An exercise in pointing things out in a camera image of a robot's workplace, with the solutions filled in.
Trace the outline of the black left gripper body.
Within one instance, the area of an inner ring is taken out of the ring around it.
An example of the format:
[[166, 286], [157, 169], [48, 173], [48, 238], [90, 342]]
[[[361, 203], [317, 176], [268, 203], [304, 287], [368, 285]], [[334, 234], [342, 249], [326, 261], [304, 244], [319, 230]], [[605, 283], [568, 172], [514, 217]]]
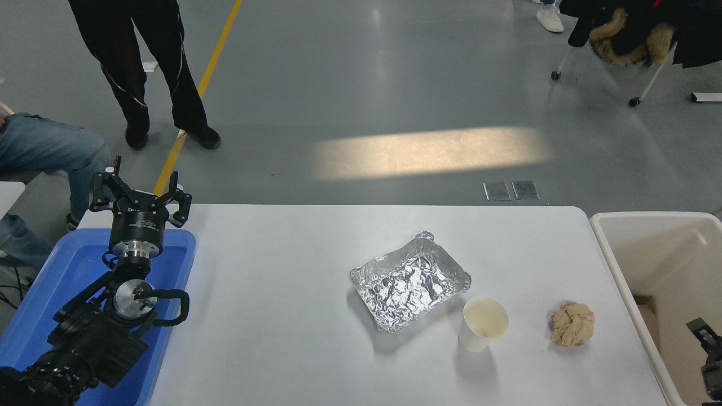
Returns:
[[150, 195], [136, 198], [139, 206], [132, 206], [135, 200], [119, 198], [113, 203], [113, 223], [110, 244], [118, 245], [127, 241], [144, 241], [153, 245], [164, 244], [168, 209], [151, 206], [155, 200]]

